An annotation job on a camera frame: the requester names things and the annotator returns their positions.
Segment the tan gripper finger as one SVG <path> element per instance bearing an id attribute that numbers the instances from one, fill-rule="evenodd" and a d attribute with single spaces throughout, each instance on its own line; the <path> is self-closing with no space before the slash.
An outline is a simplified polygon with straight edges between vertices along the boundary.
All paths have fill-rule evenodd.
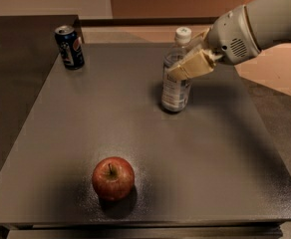
<path id="1" fill-rule="evenodd" d="M 222 55 L 200 46 L 190 51 L 173 48 L 166 54 L 166 72 L 177 81 L 193 79 L 211 73 L 221 58 Z"/>
<path id="2" fill-rule="evenodd" d="M 208 35 L 209 31 L 210 31 L 210 29 L 206 28 L 202 32 L 195 35 L 191 39 L 189 46 L 191 48 L 195 48 L 195 47 L 198 47 L 200 49 L 207 48 L 208 47 L 207 35 Z"/>

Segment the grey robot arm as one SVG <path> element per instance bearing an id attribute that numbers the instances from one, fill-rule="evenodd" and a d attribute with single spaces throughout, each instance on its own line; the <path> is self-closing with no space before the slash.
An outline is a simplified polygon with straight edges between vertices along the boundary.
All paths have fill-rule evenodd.
<path id="1" fill-rule="evenodd" d="M 219 63 L 237 65 L 283 43 L 291 43 L 291 0 L 253 0 L 195 36 L 190 51 L 167 73 L 176 80 L 196 78 Z"/>

